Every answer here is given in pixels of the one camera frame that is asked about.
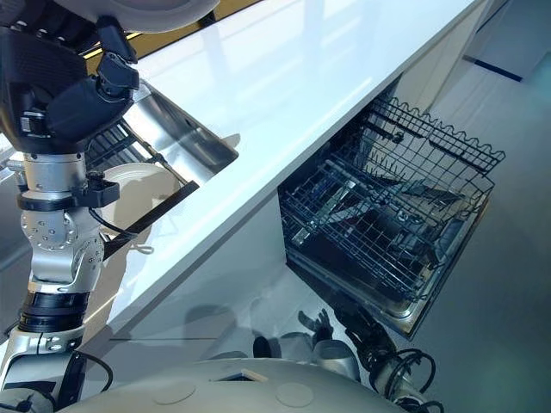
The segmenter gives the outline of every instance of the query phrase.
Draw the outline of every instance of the dishwasher rack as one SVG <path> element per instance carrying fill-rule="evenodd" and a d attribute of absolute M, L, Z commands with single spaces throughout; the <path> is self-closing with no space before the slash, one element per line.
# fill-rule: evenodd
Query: dishwasher rack
<path fill-rule="evenodd" d="M 375 99 L 334 140 L 344 143 L 281 195 L 288 250 L 353 262 L 356 284 L 393 301 L 428 299 L 505 154 L 396 99 Z"/>

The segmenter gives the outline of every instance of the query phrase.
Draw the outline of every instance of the black cable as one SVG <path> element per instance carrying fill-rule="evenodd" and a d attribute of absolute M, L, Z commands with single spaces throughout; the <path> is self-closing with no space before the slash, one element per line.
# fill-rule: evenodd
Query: black cable
<path fill-rule="evenodd" d="M 110 230 L 119 232 L 120 234 L 125 235 L 125 236 L 127 236 L 131 239 L 136 238 L 138 236 L 138 234 L 135 234 L 135 233 L 127 231 L 127 230 L 123 230 L 122 228 L 119 228 L 116 225 L 110 224 L 105 219 L 100 217 L 100 215 L 93 208 L 88 208 L 88 211 L 90 212 L 90 215 L 92 216 L 93 219 L 95 219 L 97 222 L 99 222 L 103 226 L 106 226 Z"/>
<path fill-rule="evenodd" d="M 113 369 L 109 366 L 109 364 L 107 364 L 105 361 L 103 361 L 102 359 L 98 359 L 97 357 L 95 357 L 94 355 L 92 354 L 87 354 L 87 353 L 82 353 L 82 352 L 78 352 L 79 354 L 81 354 L 82 356 L 86 357 L 88 360 L 90 361 L 94 361 L 96 364 L 98 364 L 99 366 L 103 367 L 103 369 L 105 370 L 105 373 L 107 373 L 107 383 L 105 384 L 105 386 L 102 388 L 102 391 L 101 392 L 104 392 L 106 391 L 109 387 L 111 387 L 111 385 L 113 384 Z"/>
<path fill-rule="evenodd" d="M 396 367 L 390 373 L 387 381 L 387 385 L 385 386 L 385 391 L 384 391 L 385 398 L 390 398 L 391 396 L 390 393 L 394 387 L 394 381 L 396 380 L 400 371 L 407 368 L 408 373 L 411 373 L 410 366 L 413 363 L 420 363 L 422 359 L 426 359 L 430 363 L 430 375 L 429 375 L 429 378 L 424 383 L 424 385 L 419 389 L 419 392 L 425 393 L 427 389 L 430 387 L 430 385 L 432 384 L 432 381 L 434 380 L 436 375 L 436 362 L 430 355 L 416 348 L 407 348 L 389 355 L 387 359 L 383 361 L 383 366 L 386 365 L 391 359 L 394 359 L 396 357 L 399 357 L 400 355 L 408 354 L 408 353 L 410 353 L 410 355 L 406 356 L 404 359 L 401 359 L 400 362 L 396 365 Z M 369 383 L 371 384 L 372 387 L 375 388 L 375 378 L 372 379 L 371 375 L 369 376 Z"/>
<path fill-rule="evenodd" d="M 425 411 L 427 411 L 427 408 L 433 406 L 436 406 L 440 410 L 440 413 L 444 413 L 444 406 L 442 405 L 442 403 L 437 402 L 436 400 L 421 404 L 419 407 L 413 410 L 412 413 L 425 413 Z"/>
<path fill-rule="evenodd" d="M 395 386 L 395 381 L 399 377 L 399 374 L 402 372 L 402 370 L 407 369 L 411 364 L 415 362 L 419 362 L 422 358 L 421 352 L 416 351 L 412 354 L 407 355 L 404 357 L 392 370 L 390 375 L 388 376 L 387 384 L 385 385 L 385 392 L 384 397 L 388 400 L 391 398 L 391 392 Z"/>

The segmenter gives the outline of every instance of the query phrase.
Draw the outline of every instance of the floor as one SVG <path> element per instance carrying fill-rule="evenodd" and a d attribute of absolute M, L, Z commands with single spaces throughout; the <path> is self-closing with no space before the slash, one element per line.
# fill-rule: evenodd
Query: floor
<path fill-rule="evenodd" d="M 486 216 L 413 342 L 393 338 L 401 348 L 418 347 L 435 358 L 429 395 L 448 413 L 547 411 L 551 57 L 524 83 L 467 62 L 454 79 L 433 114 L 505 150 L 507 158 L 492 174 L 496 188 Z M 296 320 L 298 310 L 315 316 L 324 303 L 286 268 L 266 277 L 257 296 L 238 310 L 216 305 L 204 289 L 195 294 L 211 304 L 189 308 L 177 289 L 104 349 L 115 384 L 232 349 L 251 355 L 258 334 L 306 331 Z M 102 380 L 92 368 L 85 395 L 99 390 Z"/>

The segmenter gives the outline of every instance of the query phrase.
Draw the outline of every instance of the lower dishwasher rack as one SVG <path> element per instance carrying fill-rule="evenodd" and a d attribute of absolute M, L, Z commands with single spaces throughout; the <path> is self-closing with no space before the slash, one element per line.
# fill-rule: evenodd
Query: lower dishwasher rack
<path fill-rule="evenodd" d="M 504 158 L 377 98 L 281 188 L 288 260 L 411 338 L 486 207 L 487 174 Z"/>

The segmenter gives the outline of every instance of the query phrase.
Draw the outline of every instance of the kitchen counter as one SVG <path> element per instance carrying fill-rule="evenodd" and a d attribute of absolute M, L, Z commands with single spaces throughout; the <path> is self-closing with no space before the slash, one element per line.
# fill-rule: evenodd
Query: kitchen counter
<path fill-rule="evenodd" d="M 106 320 L 116 332 L 178 282 L 481 3 L 264 0 L 141 59 L 161 93 L 218 135 L 240 134 L 239 158 L 147 230 L 150 255 L 130 249 L 126 265 L 106 263 L 87 336 Z"/>

